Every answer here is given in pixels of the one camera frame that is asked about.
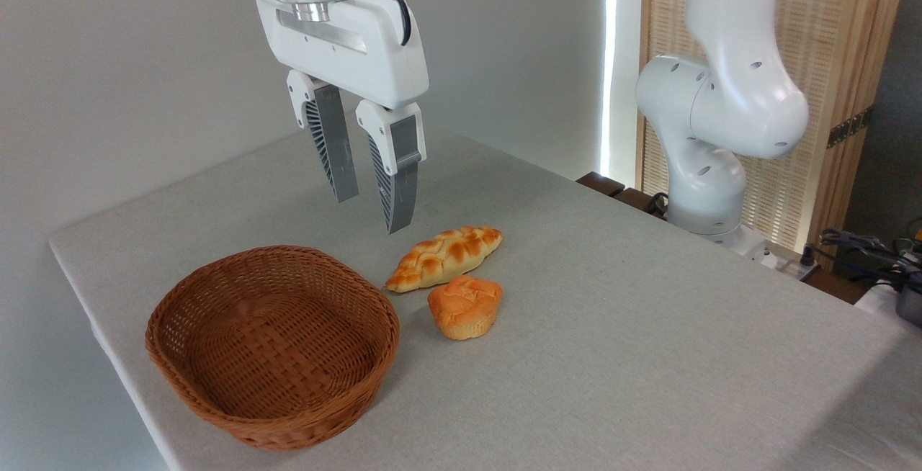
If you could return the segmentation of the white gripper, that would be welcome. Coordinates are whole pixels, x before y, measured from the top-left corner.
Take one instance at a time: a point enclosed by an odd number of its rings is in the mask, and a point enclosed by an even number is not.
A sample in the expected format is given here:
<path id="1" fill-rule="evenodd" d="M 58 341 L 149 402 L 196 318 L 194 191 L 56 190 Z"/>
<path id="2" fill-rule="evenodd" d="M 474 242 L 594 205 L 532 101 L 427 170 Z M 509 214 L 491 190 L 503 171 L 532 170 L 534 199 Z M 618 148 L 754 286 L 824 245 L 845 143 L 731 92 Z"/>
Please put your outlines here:
<path id="1" fill-rule="evenodd" d="M 302 21 L 276 0 L 256 5 L 274 57 L 295 68 L 287 75 L 295 119 L 310 134 L 337 202 L 359 194 L 341 88 L 368 99 L 356 114 L 371 148 L 386 228 L 393 234 L 408 227 L 419 163 L 427 159 L 421 109 L 413 103 L 429 89 L 416 21 L 402 45 L 396 0 L 334 1 L 326 22 Z"/>

